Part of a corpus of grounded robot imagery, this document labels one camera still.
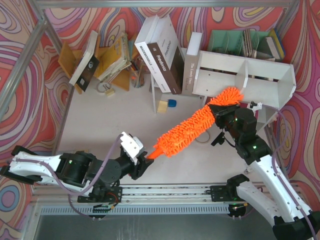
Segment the orange microfiber duster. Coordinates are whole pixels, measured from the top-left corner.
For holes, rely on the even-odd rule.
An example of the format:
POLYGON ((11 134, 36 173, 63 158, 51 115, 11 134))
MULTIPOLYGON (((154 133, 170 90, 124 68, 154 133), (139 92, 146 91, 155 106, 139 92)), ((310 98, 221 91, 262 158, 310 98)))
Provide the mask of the orange microfiber duster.
POLYGON ((244 95, 239 89, 227 87, 219 95, 211 98, 204 107, 197 110, 190 118, 159 137, 157 143, 153 146, 154 151, 147 158, 154 160, 161 155, 170 158, 180 153, 216 122, 210 105, 228 107, 239 104, 243 98, 244 95))

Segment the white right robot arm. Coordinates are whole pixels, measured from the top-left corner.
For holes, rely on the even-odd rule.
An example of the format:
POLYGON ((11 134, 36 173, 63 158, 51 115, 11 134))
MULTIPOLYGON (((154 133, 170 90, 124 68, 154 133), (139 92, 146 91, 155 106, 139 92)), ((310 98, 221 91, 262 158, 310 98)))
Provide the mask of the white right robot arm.
POLYGON ((276 162, 268 144, 257 135, 257 119, 249 108, 238 104, 210 110, 216 125, 230 133, 238 155, 261 178, 271 198, 262 193, 244 174, 227 180, 231 198, 249 203, 272 227, 278 240, 315 240, 320 230, 320 213, 313 211, 294 190, 276 162))

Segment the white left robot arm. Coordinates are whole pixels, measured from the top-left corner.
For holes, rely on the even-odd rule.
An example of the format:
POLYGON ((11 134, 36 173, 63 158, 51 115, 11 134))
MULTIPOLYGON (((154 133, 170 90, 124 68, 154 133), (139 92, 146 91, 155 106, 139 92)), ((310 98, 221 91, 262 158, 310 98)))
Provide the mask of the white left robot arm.
POLYGON ((118 158, 108 160, 84 151, 41 156, 19 145, 11 155, 12 161, 1 168, 1 176, 28 185, 64 186, 77 193, 79 203, 121 202, 120 180, 125 176, 137 180, 154 162, 143 151, 134 163, 123 148, 118 158))

